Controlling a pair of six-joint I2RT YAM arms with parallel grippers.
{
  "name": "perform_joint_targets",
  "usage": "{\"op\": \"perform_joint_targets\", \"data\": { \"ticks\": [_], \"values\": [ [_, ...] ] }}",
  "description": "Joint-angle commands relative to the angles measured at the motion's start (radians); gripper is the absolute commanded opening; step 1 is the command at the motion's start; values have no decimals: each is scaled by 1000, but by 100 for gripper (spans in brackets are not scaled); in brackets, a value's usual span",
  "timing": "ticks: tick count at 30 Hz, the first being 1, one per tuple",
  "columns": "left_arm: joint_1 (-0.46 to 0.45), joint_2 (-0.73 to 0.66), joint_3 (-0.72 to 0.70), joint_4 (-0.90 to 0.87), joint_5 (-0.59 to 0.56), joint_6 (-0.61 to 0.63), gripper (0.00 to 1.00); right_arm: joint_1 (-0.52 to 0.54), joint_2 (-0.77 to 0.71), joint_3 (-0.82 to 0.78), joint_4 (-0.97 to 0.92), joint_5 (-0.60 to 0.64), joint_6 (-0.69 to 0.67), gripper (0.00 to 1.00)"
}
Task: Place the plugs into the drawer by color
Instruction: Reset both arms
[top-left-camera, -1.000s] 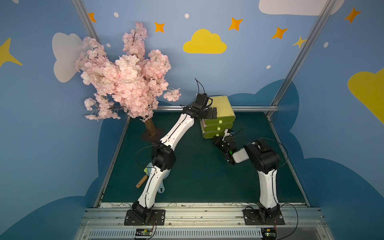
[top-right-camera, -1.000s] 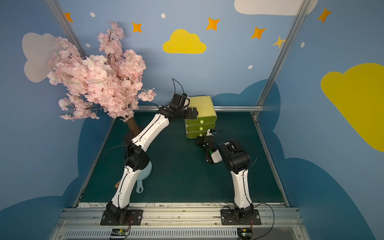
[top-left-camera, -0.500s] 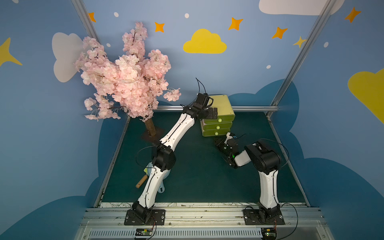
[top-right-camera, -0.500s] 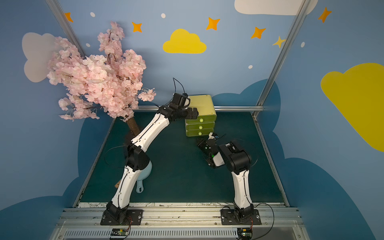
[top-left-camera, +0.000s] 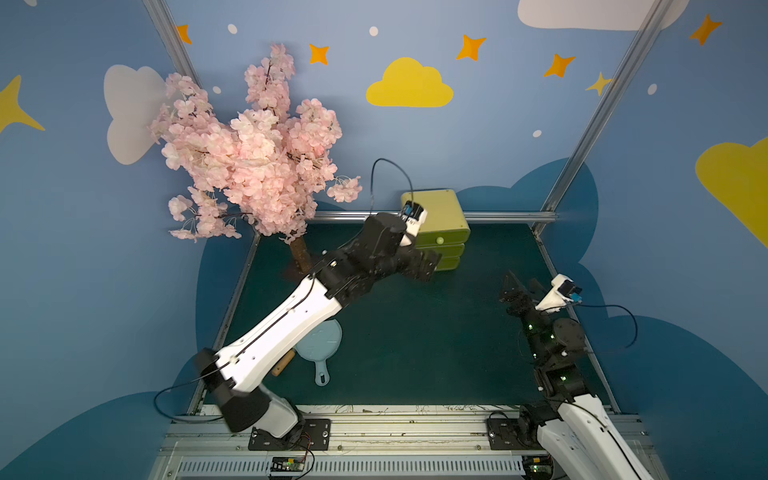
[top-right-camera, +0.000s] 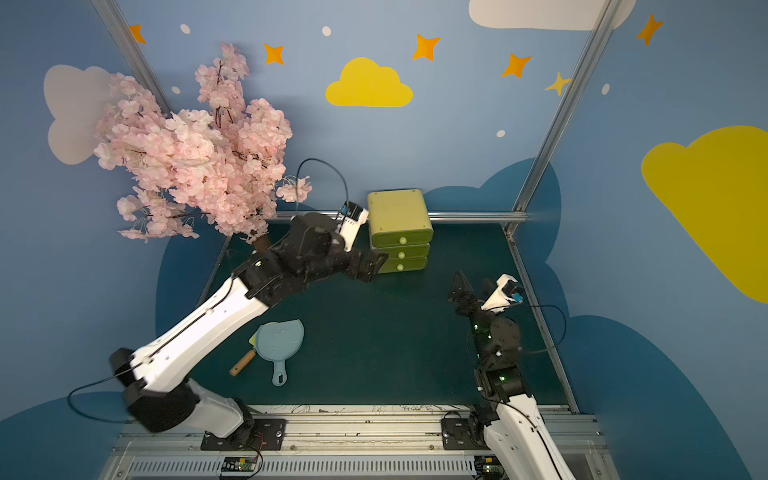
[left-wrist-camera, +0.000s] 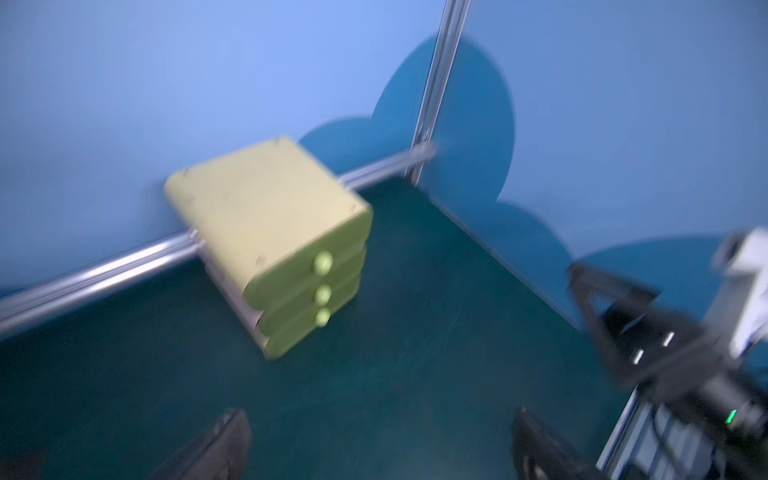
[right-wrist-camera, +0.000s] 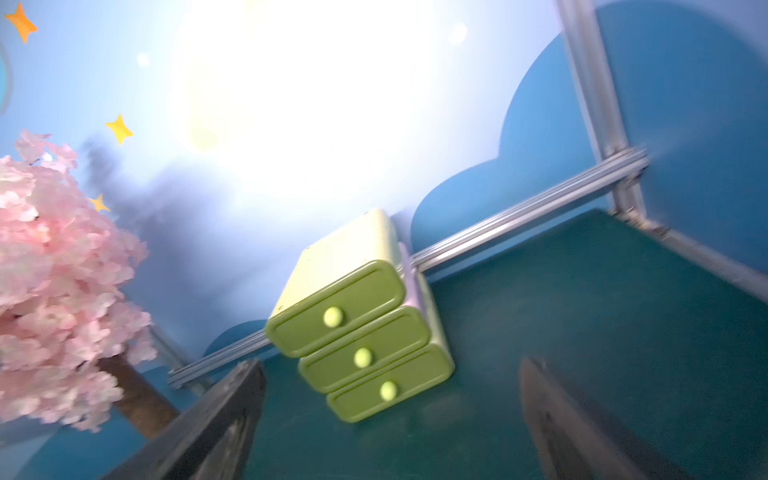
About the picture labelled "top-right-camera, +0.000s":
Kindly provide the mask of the yellow green drawer cabinet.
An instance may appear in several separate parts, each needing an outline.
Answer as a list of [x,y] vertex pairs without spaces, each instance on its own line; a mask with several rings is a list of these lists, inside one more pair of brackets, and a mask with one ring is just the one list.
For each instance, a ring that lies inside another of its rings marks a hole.
[[418,189],[371,192],[368,197],[370,247],[387,260],[380,274],[424,270],[434,230]]

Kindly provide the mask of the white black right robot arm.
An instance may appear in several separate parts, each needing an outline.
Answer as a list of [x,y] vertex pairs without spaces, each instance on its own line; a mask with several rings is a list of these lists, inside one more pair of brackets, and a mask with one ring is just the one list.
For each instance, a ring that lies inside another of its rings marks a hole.
[[476,350],[474,375],[484,400],[475,409],[482,442],[510,479],[572,479],[519,368],[525,353],[522,331],[504,312],[522,303],[522,287],[508,274],[487,281],[487,296],[473,291],[463,272],[455,273],[448,300],[470,321]]

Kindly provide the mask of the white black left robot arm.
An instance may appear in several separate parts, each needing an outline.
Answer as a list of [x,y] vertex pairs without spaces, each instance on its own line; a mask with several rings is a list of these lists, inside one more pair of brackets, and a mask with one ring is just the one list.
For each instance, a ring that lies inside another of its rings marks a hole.
[[387,256],[355,248],[358,230],[348,220],[298,215],[279,244],[252,254],[165,334],[137,350],[115,351],[110,366],[124,387],[128,413],[153,433],[186,426],[243,442],[252,426],[248,407],[200,386],[191,370],[243,325],[314,281],[337,273],[371,281]]

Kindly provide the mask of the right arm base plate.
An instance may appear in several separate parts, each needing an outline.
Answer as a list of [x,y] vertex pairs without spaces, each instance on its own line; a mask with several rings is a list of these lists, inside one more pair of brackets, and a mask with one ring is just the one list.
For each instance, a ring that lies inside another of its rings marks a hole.
[[448,451],[489,450],[484,426],[475,417],[447,416],[441,419],[443,449]]

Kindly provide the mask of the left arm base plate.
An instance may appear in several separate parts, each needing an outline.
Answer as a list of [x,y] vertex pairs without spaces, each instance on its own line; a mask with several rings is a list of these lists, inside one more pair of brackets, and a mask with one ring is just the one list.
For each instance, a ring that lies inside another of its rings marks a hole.
[[283,418],[246,420],[231,435],[216,437],[211,432],[204,434],[200,445],[202,451],[235,451],[256,449],[279,451],[285,437],[287,421]]

